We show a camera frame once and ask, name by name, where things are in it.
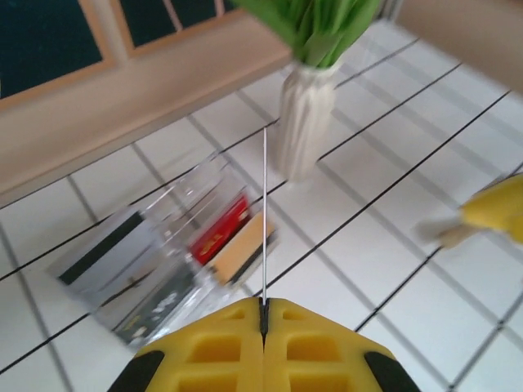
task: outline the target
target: yellow robot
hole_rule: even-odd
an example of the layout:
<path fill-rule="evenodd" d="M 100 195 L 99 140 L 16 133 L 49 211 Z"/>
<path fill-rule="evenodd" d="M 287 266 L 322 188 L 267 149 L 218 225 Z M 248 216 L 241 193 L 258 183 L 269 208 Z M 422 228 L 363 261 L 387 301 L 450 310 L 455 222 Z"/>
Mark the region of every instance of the yellow robot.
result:
<path fill-rule="evenodd" d="M 238 301 L 152 342 L 109 392 L 419 392 L 385 347 L 292 302 Z"/>
<path fill-rule="evenodd" d="M 444 248 L 459 245 L 483 230 L 507 234 L 523 243 L 523 174 L 495 181 L 475 194 L 461 208 L 463 223 L 440 234 Z"/>

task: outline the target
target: metal antenna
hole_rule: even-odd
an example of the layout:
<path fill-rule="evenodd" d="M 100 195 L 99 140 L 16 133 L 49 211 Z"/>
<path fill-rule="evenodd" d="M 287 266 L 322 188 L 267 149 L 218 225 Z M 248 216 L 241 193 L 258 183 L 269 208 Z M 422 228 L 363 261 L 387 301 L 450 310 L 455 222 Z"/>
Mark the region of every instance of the metal antenna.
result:
<path fill-rule="evenodd" d="M 263 128 L 263 259 L 262 301 L 267 302 L 267 127 Z"/>

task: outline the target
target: transparent case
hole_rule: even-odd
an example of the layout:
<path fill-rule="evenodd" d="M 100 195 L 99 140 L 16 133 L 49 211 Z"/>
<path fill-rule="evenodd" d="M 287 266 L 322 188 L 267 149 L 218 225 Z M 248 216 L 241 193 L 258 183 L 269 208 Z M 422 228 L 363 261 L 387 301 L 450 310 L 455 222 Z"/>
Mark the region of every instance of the transparent case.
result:
<path fill-rule="evenodd" d="M 144 210 L 113 214 L 48 273 L 139 348 L 228 303 L 262 262 L 259 218 L 246 184 L 214 155 Z M 271 249 L 274 229 L 268 238 Z"/>

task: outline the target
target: white tile floor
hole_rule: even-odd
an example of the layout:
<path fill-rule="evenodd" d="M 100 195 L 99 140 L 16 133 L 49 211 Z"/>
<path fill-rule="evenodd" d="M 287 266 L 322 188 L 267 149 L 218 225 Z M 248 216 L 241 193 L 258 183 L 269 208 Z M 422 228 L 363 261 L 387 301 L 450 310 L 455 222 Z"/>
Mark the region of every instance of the white tile floor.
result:
<path fill-rule="evenodd" d="M 521 390 L 523 248 L 487 234 L 439 252 L 422 228 L 523 163 L 523 98 L 382 22 L 343 60 L 311 178 L 290 185 L 270 169 L 281 243 L 269 294 L 388 346 L 423 391 Z M 278 116 L 286 71 L 0 211 L 0 390 L 109 387 L 131 354 L 42 270 L 215 150 L 259 194 L 258 131 Z"/>

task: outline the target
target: green plant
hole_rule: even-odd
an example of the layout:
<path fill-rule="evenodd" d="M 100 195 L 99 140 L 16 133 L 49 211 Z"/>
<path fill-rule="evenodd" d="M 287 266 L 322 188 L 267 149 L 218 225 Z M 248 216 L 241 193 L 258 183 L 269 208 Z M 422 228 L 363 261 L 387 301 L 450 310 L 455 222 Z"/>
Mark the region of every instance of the green plant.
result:
<path fill-rule="evenodd" d="M 371 24 L 381 0 L 232 0 L 287 43 L 296 60 L 328 68 Z"/>

